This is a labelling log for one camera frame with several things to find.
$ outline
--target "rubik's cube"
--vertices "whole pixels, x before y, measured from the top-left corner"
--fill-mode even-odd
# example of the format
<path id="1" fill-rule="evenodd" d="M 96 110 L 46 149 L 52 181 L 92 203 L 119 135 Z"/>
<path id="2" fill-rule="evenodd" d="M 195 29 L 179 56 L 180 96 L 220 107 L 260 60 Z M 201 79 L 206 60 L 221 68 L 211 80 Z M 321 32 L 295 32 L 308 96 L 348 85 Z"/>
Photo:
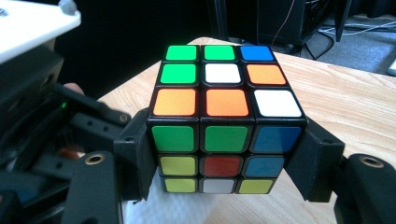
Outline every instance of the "rubik's cube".
<path id="1" fill-rule="evenodd" d="M 170 46 L 147 119 L 168 192 L 269 193 L 306 124 L 265 46 Z"/>

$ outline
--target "wood grain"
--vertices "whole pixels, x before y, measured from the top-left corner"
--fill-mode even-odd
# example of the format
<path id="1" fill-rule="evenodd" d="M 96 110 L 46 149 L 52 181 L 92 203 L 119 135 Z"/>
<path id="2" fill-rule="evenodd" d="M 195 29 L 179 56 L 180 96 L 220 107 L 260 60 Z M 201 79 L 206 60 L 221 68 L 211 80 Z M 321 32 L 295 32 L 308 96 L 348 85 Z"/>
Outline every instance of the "wood grain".
<path id="1" fill-rule="evenodd" d="M 196 45 L 230 44 L 201 37 Z M 346 143 L 396 167 L 396 78 L 276 53 L 305 114 Z M 100 100 L 134 115 L 149 105 L 160 64 Z M 221 195 L 206 223 L 335 223 L 330 203 L 304 202 L 282 172 L 268 195 Z"/>

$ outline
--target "floor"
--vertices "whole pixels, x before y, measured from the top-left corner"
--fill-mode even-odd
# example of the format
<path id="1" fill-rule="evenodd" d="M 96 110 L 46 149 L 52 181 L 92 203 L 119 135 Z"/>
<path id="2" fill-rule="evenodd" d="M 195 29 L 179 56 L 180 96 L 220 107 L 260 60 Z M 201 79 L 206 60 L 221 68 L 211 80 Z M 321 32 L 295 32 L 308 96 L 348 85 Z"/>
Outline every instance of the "floor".
<path id="1" fill-rule="evenodd" d="M 333 25 L 332 20 L 324 23 Z M 396 59 L 396 17 L 385 15 L 376 19 L 369 19 L 366 15 L 357 15 L 346 20 L 346 24 L 373 28 L 383 24 L 381 28 L 386 32 L 361 32 L 344 30 L 340 42 L 335 42 L 332 48 L 317 59 L 319 62 L 332 63 L 367 72 L 388 75 L 389 66 Z M 322 26 L 319 30 L 335 40 L 334 30 L 331 27 Z M 318 57 L 330 45 L 331 40 L 316 32 L 306 42 L 312 55 Z M 307 48 L 295 53 L 296 56 L 312 59 Z"/>

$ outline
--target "orange sticker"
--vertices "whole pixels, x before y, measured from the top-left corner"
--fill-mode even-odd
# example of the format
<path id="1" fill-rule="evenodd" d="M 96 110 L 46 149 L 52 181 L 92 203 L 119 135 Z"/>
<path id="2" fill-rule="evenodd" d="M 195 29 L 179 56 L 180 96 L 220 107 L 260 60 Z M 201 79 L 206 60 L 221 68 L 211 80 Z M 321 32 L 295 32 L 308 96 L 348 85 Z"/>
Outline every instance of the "orange sticker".
<path id="1" fill-rule="evenodd" d="M 209 116 L 246 116 L 248 103 L 241 90 L 209 90 L 206 92 L 206 110 Z"/>
<path id="2" fill-rule="evenodd" d="M 190 116 L 195 113 L 195 90 L 162 89 L 154 106 L 157 116 Z"/>
<path id="3" fill-rule="evenodd" d="M 254 84 L 286 84 L 282 72 L 276 65 L 249 64 L 247 71 L 251 82 Z"/>

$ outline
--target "green square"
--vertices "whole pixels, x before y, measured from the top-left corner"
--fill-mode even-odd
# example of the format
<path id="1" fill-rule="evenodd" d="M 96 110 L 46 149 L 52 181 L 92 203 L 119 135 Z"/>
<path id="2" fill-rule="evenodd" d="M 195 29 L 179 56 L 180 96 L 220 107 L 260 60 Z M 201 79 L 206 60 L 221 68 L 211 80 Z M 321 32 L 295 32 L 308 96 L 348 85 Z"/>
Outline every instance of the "green square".
<path id="1" fill-rule="evenodd" d="M 194 45 L 169 46 L 166 60 L 192 61 L 197 59 L 197 47 Z"/>
<path id="2" fill-rule="evenodd" d="M 243 180 L 239 193 L 241 194 L 266 194 L 273 185 L 273 180 L 249 179 Z"/>
<path id="3" fill-rule="evenodd" d="M 196 175 L 197 165 L 194 157 L 160 157 L 164 175 Z"/>
<path id="4" fill-rule="evenodd" d="M 168 63 L 163 66 L 161 83 L 194 83 L 196 66 L 193 63 Z"/>
<path id="5" fill-rule="evenodd" d="M 189 126 L 152 127 L 155 146 L 159 151 L 194 151 L 194 129 Z"/>
<path id="6" fill-rule="evenodd" d="M 205 150 L 212 152 L 241 152 L 248 128 L 243 126 L 209 126 L 205 129 Z"/>
<path id="7" fill-rule="evenodd" d="M 207 60 L 234 60 L 233 47 L 227 45 L 205 46 L 205 59 Z"/>
<path id="8" fill-rule="evenodd" d="M 165 179 L 166 190 L 174 193 L 194 193 L 196 191 L 196 180 L 186 179 Z"/>

